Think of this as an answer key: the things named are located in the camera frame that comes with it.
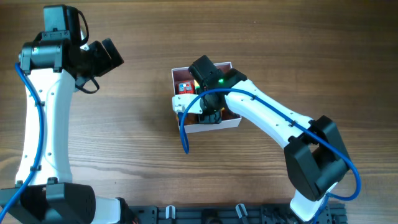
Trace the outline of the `brown plush capybara with orange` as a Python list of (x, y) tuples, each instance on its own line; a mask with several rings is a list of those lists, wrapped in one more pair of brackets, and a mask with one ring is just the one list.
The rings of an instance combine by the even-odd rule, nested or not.
[[(176, 115), (176, 119), (178, 121), (178, 124), (181, 123), (182, 116), (183, 116), (183, 113), (178, 113)], [(185, 118), (184, 125), (198, 124), (199, 123), (198, 118), (199, 118), (199, 114), (188, 113), (186, 118)]]

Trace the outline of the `red toy fire truck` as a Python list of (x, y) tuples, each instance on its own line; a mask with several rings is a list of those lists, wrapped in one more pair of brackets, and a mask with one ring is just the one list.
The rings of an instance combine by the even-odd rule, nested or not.
[(191, 81), (177, 84), (177, 94), (195, 94), (195, 84)]

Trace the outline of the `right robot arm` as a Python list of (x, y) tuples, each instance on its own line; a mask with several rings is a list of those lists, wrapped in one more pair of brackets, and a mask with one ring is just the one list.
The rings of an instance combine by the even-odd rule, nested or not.
[(243, 73), (217, 68), (203, 55), (188, 68), (199, 91), (183, 104), (188, 114), (212, 116), (222, 109), (245, 117), (282, 149), (287, 174), (295, 187), (290, 210), (303, 222), (317, 222), (332, 190), (353, 168), (336, 124), (328, 117), (314, 120), (267, 96)]

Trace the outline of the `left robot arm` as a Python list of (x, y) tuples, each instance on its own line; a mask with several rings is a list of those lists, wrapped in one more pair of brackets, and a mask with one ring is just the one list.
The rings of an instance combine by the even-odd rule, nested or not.
[(74, 183), (68, 155), (72, 95), (123, 59), (110, 39), (89, 42), (75, 7), (45, 6), (44, 26), (15, 65), (27, 96), (24, 148), (15, 185), (1, 190), (1, 215), (21, 223), (124, 223), (125, 202)]

